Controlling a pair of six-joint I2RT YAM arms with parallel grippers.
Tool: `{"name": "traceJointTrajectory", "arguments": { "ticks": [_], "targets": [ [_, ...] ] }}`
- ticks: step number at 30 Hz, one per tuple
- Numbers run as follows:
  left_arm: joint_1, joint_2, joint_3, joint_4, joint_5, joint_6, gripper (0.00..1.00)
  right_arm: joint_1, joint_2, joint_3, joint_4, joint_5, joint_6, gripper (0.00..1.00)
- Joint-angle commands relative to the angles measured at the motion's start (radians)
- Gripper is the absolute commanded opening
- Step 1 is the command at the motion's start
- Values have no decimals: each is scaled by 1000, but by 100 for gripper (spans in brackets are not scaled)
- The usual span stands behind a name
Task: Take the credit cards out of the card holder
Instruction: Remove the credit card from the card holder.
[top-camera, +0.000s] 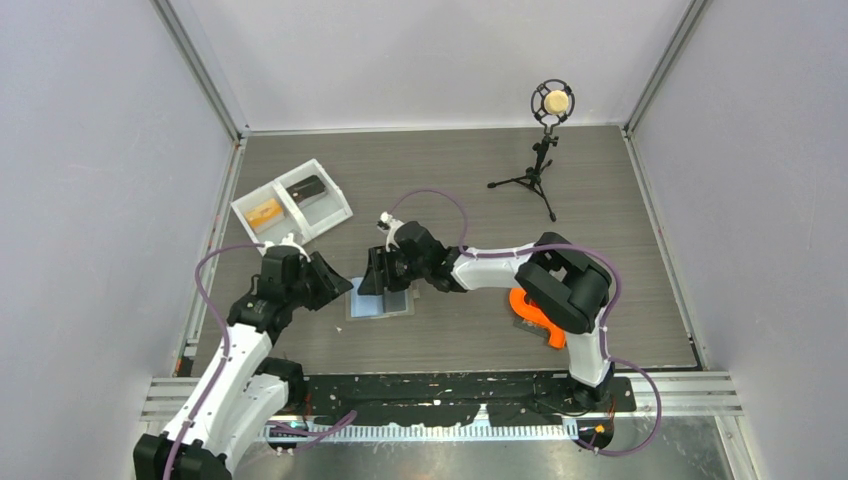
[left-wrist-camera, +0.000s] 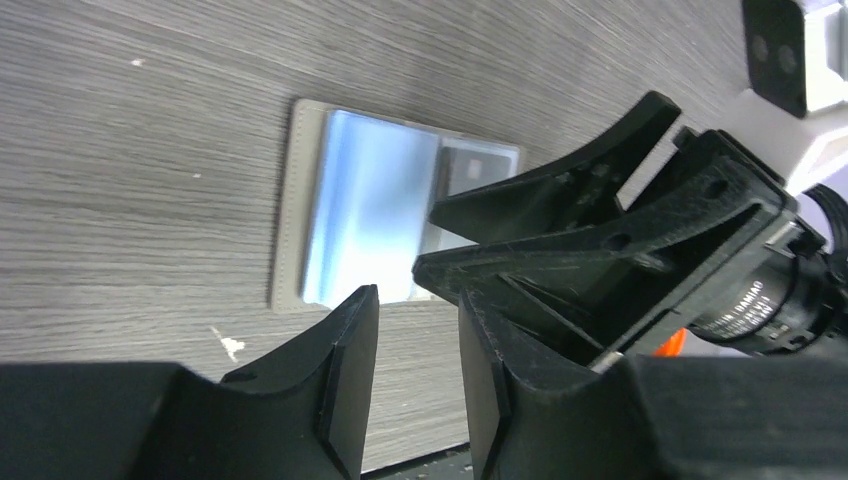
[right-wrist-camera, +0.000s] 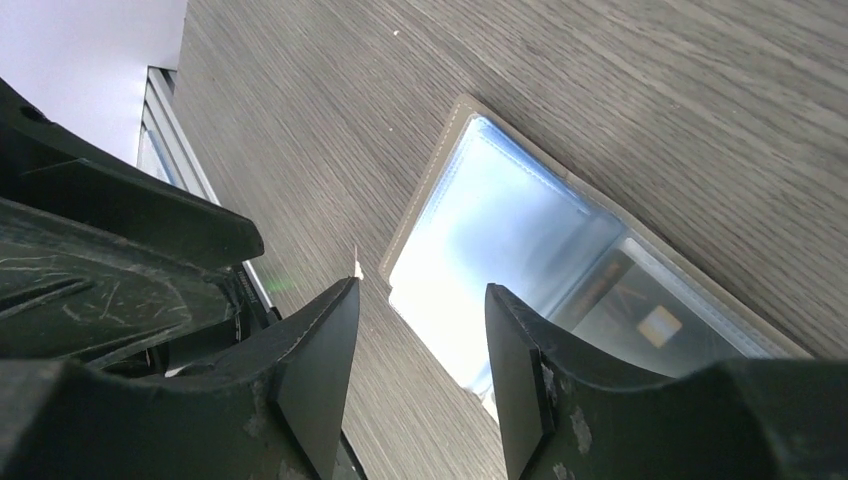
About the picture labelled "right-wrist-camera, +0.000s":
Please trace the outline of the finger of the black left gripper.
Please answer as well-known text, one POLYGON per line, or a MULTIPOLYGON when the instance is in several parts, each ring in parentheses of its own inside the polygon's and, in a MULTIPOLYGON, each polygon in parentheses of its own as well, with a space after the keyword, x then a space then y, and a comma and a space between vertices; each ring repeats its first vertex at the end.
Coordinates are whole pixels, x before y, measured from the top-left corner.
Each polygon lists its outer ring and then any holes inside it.
POLYGON ((1 196, 204 269, 265 252, 250 219, 90 144, 7 82, 1 84, 1 196))
POLYGON ((211 266, 14 201, 1 204, 1 356, 166 371, 247 333, 234 266, 262 254, 230 231, 211 266))

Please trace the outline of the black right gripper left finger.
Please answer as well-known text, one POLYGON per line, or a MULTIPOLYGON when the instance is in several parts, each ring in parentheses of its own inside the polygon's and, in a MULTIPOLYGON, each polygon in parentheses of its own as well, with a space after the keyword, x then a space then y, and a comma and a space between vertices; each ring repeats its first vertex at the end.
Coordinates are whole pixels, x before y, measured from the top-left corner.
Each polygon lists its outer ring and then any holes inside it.
POLYGON ((360 282, 171 377, 1 365, 5 479, 357 479, 342 431, 360 282))

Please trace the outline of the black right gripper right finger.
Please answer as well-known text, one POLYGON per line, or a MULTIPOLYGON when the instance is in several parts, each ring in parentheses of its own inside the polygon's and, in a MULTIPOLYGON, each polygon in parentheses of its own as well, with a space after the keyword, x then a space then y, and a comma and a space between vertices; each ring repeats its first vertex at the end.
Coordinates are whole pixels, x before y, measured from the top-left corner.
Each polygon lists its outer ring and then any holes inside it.
POLYGON ((735 359, 672 379, 487 287, 485 323, 512 479, 843 479, 847 365, 735 359))

